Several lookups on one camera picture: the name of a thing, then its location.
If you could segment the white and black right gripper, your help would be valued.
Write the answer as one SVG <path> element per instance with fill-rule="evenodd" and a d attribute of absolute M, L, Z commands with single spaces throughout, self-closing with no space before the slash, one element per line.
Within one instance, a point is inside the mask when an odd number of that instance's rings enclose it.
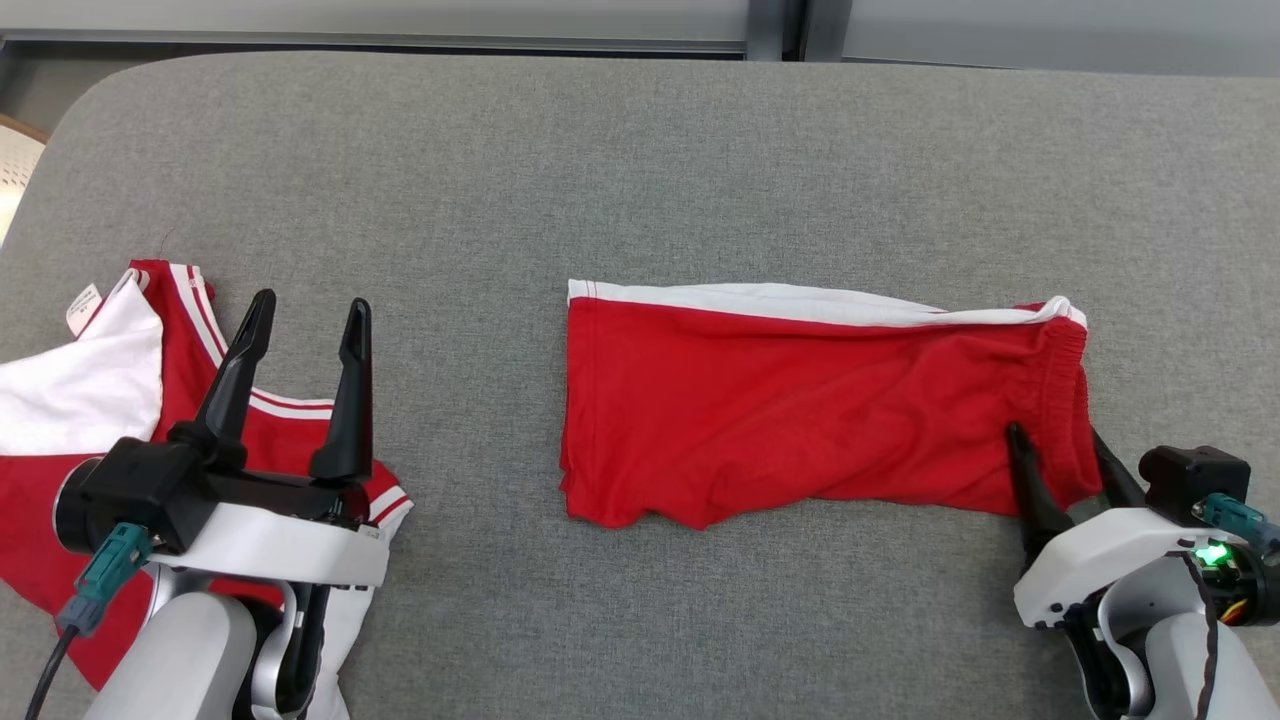
<path fill-rule="evenodd" d="M 1075 527 L 1041 471 L 1041 456 L 1020 424 L 1006 429 L 1012 492 L 1021 523 L 1024 564 L 1032 564 L 1012 597 L 1025 626 L 1055 625 L 1096 591 L 1172 552 L 1198 550 L 1217 530 L 1181 527 L 1146 507 L 1146 491 L 1119 456 L 1092 430 L 1105 506 Z"/>

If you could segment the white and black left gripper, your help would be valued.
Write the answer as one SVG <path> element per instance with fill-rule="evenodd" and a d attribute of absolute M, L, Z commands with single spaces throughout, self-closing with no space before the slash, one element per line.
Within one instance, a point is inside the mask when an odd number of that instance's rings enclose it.
<path fill-rule="evenodd" d="M 270 345 L 276 295 L 260 290 L 193 419 L 177 423 L 170 442 L 196 451 L 205 468 L 242 471 L 242 442 L 259 363 Z M 372 475 L 372 318 L 353 299 L 339 347 L 340 379 L 326 438 L 308 465 L 316 486 L 365 483 Z M 251 480 L 216 477 L 219 503 L 183 553 L 157 550 L 150 561 L 224 577 L 314 585 L 379 587 L 390 556 L 390 492 L 376 497 L 376 527 L 358 529 L 321 521 L 333 493 L 287 483 L 282 475 Z"/>

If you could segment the red jersey with white sleeves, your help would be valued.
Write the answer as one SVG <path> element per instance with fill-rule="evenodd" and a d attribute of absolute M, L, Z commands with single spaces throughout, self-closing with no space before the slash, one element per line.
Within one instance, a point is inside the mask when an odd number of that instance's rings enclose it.
<path fill-rule="evenodd" d="M 0 580 L 46 614 L 65 606 L 90 561 L 55 538 L 52 512 L 63 482 L 122 437 L 161 441 L 195 416 L 228 347 L 212 293 L 196 265 L 136 259 L 105 297 L 91 284 L 72 304 L 67 320 L 76 340 L 0 364 Z M 332 407 L 332 400 L 255 388 L 243 434 L 248 469 L 303 474 Z M 413 502 L 378 460 L 366 487 L 369 518 L 389 544 Z M 125 657 L 152 589 L 154 580 L 138 573 L 102 625 L 73 641 L 70 662 L 95 691 Z M 306 720 L 349 720 L 337 674 L 372 597 L 374 589 L 333 592 L 321 676 Z"/>

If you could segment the red shorts with white trim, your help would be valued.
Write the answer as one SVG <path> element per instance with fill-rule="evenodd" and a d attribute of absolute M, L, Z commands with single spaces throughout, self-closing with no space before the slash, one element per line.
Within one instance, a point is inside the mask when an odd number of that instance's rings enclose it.
<path fill-rule="evenodd" d="M 1085 314 L 777 283 L 568 282 L 562 492 L 607 528 L 809 498 L 1012 515 L 1006 429 L 1061 509 L 1097 495 Z"/>

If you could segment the white perforated chair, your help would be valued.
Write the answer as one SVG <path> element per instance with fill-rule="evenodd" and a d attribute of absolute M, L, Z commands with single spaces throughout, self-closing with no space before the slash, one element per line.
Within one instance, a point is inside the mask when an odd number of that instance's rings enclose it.
<path fill-rule="evenodd" d="M 45 131 L 0 113 L 0 247 L 47 142 Z"/>

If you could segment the grey metal partition post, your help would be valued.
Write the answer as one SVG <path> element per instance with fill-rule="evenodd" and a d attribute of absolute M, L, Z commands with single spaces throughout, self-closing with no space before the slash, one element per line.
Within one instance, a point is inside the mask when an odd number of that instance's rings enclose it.
<path fill-rule="evenodd" d="M 748 0 L 744 59 L 796 61 L 805 10 L 806 0 Z"/>

